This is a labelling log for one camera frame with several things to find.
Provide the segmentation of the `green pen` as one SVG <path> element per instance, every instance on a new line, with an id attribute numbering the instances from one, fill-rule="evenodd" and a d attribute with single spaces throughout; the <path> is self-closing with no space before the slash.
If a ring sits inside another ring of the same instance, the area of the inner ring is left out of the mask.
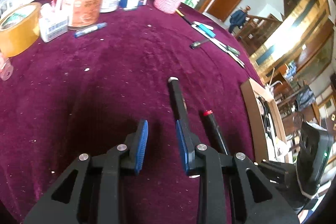
<path id="1" fill-rule="evenodd" d="M 227 46 L 227 50 L 233 53 L 236 56 L 240 56 L 240 52 L 236 50 L 235 48 L 232 48 L 231 46 Z"/>

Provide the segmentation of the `clear plastic small case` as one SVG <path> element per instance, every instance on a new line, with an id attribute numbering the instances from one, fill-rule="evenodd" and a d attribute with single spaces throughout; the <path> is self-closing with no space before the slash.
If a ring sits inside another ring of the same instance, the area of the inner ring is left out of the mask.
<path id="1" fill-rule="evenodd" d="M 8 80 L 13 74 L 14 67 L 12 66 L 10 59 L 7 58 L 2 52 L 0 52 L 0 78 L 3 81 Z"/>

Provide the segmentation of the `black pen on table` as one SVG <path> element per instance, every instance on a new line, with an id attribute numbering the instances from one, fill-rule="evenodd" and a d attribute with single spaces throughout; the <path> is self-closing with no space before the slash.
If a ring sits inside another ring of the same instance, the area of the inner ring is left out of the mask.
<path id="1" fill-rule="evenodd" d="M 196 48 L 199 48 L 202 44 L 206 43 L 206 42 L 209 42 L 210 40 L 209 39 L 204 39 L 200 42 L 193 42 L 192 44 L 190 44 L 190 48 L 192 50 L 196 49 Z"/>

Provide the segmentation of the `blue whiteboard marker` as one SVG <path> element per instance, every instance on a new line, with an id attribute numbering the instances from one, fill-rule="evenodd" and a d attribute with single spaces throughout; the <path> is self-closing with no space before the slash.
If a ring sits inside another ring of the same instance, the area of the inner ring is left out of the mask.
<path id="1" fill-rule="evenodd" d="M 102 23 L 98 23 L 98 24 L 94 24 L 90 27 L 84 28 L 82 30 L 78 30 L 75 32 L 74 37 L 75 38 L 79 38 L 82 37 L 86 34 L 90 34 L 92 32 L 95 32 L 97 30 L 100 30 L 102 28 L 105 28 L 107 26 L 107 22 L 102 22 Z"/>

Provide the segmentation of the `white chalk stick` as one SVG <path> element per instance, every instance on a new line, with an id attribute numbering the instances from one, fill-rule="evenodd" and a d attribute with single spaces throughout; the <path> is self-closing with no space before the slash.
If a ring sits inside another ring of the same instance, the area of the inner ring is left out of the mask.
<path id="1" fill-rule="evenodd" d="M 197 22 L 197 21 L 193 21 L 193 24 L 196 25 L 197 28 L 206 28 L 206 29 L 209 29 L 209 30 L 211 30 L 211 31 L 214 30 L 214 28 L 213 28 L 212 26 L 209 26 L 209 25 L 206 25 L 206 24 Z"/>

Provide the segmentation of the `blue white small box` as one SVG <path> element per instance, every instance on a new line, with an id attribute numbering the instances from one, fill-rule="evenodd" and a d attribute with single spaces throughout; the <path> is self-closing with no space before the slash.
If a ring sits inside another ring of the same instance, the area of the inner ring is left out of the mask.
<path id="1" fill-rule="evenodd" d="M 123 10 L 133 10 L 139 6 L 145 6 L 147 0 L 120 0 L 119 8 Z"/>

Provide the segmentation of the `cardboard box tray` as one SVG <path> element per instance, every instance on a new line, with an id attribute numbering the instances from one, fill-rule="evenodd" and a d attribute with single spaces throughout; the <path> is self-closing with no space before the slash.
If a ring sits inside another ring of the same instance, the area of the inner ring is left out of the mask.
<path id="1" fill-rule="evenodd" d="M 252 78 L 241 84 L 240 89 L 252 131 L 256 162 L 289 162 L 284 126 L 271 92 Z"/>

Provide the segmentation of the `yellow packing tape roll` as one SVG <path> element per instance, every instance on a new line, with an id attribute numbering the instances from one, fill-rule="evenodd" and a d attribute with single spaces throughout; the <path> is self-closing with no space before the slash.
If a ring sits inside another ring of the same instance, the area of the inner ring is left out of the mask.
<path id="1" fill-rule="evenodd" d="M 1 52 L 14 57 L 28 49 L 40 36 L 41 4 L 29 3 L 1 19 Z"/>

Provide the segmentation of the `orange tea tin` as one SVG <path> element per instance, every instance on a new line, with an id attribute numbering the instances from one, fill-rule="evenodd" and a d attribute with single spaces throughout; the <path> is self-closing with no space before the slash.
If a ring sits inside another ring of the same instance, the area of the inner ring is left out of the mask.
<path id="1" fill-rule="evenodd" d="M 62 0 L 61 10 L 68 17 L 68 27 L 78 29 L 95 24 L 103 0 Z"/>

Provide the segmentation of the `black marker white caps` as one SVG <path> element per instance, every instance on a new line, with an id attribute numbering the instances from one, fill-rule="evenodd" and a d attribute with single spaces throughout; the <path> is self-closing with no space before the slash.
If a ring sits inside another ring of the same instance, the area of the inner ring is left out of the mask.
<path id="1" fill-rule="evenodd" d="M 178 120 L 181 124 L 182 135 L 185 143 L 194 147 L 193 135 L 189 127 L 189 119 L 187 115 L 187 107 L 185 99 L 183 98 L 182 89 L 180 86 L 180 81 L 177 77 L 169 77 L 168 85 L 173 95 L 175 102 L 175 108 L 177 111 Z"/>

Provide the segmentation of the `black marker red caps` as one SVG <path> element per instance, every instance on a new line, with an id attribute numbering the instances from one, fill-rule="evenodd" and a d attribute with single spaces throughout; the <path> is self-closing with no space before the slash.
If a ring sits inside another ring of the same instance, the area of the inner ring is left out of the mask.
<path id="1" fill-rule="evenodd" d="M 231 153 L 227 147 L 222 131 L 218 125 L 217 120 L 215 119 L 212 110 L 206 110 L 203 113 L 203 124 L 211 145 L 219 153 L 230 155 Z"/>

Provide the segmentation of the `small white barcode box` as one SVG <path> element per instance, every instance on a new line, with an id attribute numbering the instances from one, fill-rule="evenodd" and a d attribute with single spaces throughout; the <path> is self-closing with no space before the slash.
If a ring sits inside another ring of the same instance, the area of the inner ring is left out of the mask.
<path id="1" fill-rule="evenodd" d="M 68 16 L 46 3 L 41 7 L 39 27 L 42 40 L 49 43 L 68 31 Z"/>

